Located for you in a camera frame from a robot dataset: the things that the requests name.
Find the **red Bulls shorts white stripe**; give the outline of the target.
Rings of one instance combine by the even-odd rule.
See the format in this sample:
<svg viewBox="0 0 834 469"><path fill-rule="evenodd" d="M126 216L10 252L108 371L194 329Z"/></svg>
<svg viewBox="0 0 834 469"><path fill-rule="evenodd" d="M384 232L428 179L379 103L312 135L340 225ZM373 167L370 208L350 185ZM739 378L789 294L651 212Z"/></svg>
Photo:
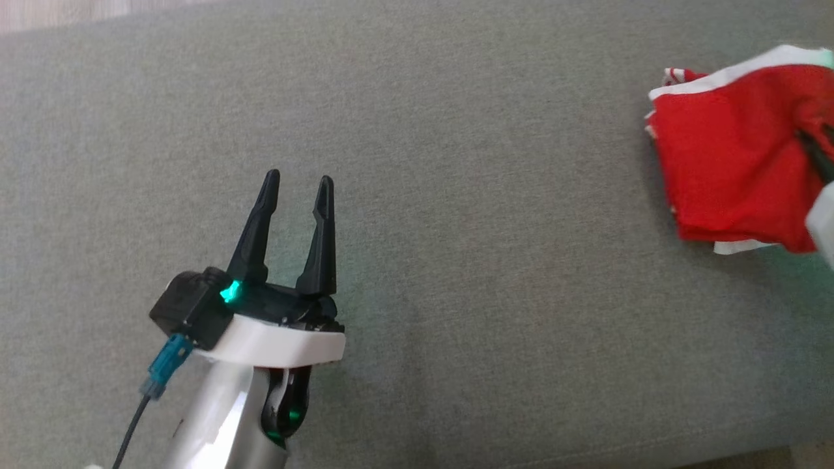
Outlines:
<svg viewBox="0 0 834 469"><path fill-rule="evenodd" d="M648 97L682 240L816 252L807 214L826 184L796 133L834 160L834 51L780 45Z"/></svg>

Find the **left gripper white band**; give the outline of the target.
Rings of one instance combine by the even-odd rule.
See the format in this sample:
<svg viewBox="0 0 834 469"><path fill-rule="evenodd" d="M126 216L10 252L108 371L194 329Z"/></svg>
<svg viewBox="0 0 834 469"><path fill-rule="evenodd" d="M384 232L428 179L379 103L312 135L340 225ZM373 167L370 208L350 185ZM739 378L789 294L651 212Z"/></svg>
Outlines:
<svg viewBox="0 0 834 469"><path fill-rule="evenodd" d="M331 297L337 291L334 181L325 175L319 184L315 231L296 290L260 284L268 278L265 256L279 189L279 170L268 170L226 270L235 281L221 297L232 321L214 348L197 351L213 362L292 369L337 362L345 353L345 327Z"/></svg>

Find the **large grey sofa seat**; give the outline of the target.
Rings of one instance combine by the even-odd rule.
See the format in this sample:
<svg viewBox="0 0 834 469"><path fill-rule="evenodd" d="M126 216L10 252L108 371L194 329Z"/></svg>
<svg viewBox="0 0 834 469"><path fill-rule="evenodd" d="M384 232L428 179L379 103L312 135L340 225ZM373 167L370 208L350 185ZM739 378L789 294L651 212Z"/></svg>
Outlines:
<svg viewBox="0 0 834 469"><path fill-rule="evenodd" d="M674 467L834 437L834 272L682 242L666 66L834 47L834 0L245 0L0 36L0 469L110 465L184 270L336 183L301 469Z"/></svg>

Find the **red shirt with white sleeves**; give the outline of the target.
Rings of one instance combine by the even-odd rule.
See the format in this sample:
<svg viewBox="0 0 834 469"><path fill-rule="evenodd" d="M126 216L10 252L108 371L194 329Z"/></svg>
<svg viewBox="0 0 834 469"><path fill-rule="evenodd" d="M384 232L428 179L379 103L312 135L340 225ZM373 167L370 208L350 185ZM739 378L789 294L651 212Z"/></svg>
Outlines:
<svg viewBox="0 0 834 469"><path fill-rule="evenodd" d="M665 68L663 72L662 88L674 86L677 84L690 83L708 76L708 72L696 72L688 68ZM648 134L652 143L656 143L658 135L654 128L653 119L656 113L655 107L652 107L649 113L644 116L644 131ZM730 242L713 242L713 252L717 255L733 255L734 253L742 253L746 251L753 251L755 249L766 248L774 246L748 238L747 240L736 240Z"/></svg>

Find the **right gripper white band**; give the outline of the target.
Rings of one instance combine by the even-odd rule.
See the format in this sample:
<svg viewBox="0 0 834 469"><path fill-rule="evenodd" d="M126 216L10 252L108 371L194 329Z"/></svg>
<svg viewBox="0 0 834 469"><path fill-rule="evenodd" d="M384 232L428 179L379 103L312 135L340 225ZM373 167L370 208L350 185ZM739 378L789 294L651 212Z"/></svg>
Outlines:
<svg viewBox="0 0 834 469"><path fill-rule="evenodd" d="M834 269L834 160L812 135L799 130L796 136L811 165L826 184L807 214L807 230L816 252Z"/></svg>

